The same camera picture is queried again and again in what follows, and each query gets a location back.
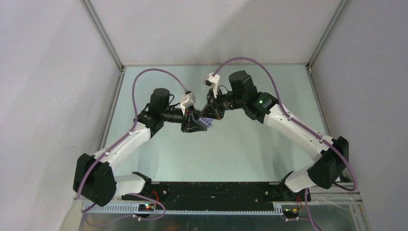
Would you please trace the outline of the purple earbud charging case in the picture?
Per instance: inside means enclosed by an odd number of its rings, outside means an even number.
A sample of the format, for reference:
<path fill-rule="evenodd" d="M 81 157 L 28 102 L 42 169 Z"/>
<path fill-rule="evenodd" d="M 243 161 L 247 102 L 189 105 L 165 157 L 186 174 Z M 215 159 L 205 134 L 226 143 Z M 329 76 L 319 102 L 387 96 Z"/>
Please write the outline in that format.
<path fill-rule="evenodd" d="M 200 123 L 202 123 L 206 128 L 210 128 L 213 125 L 213 119 L 208 117 L 201 117 L 199 119 Z"/>

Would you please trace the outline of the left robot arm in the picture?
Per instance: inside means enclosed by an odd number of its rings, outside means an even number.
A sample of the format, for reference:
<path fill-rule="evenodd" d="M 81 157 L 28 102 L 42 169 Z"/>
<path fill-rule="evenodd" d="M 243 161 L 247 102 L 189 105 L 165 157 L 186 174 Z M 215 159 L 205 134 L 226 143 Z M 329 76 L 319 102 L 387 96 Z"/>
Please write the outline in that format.
<path fill-rule="evenodd" d="M 188 91 L 180 104 L 171 105 L 170 91 L 157 88 L 150 102 L 137 115 L 129 131 L 109 148 L 93 155 L 82 154 L 76 164 L 73 190 L 95 205 L 105 206 L 111 200 L 133 193 L 140 200 L 151 197 L 152 187 L 148 178 L 140 173 L 117 175 L 118 167 L 139 146 L 150 140 L 166 122 L 179 123 L 181 131 L 192 133 L 207 131 L 212 125 L 209 118 L 201 118 L 194 108 L 194 95 Z"/>

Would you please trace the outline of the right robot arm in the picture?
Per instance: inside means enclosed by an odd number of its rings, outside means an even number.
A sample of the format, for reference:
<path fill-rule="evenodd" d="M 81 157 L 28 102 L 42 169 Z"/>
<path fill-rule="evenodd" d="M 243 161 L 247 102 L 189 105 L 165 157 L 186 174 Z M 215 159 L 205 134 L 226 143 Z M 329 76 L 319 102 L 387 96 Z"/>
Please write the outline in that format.
<path fill-rule="evenodd" d="M 243 109 L 251 120 L 271 127 L 302 147 L 313 163 L 298 171 L 288 173 L 281 181 L 280 196 L 292 201 L 299 192 L 319 186 L 329 189 L 346 168 L 349 142 L 340 136 L 337 139 L 321 135 L 310 129 L 294 116 L 278 99 L 267 92 L 260 92 L 244 70 L 229 76 L 231 90 L 226 94 L 219 88 L 220 76 L 211 73 L 205 79 L 210 87 L 207 103 L 201 116 L 221 120 L 227 110 Z"/>

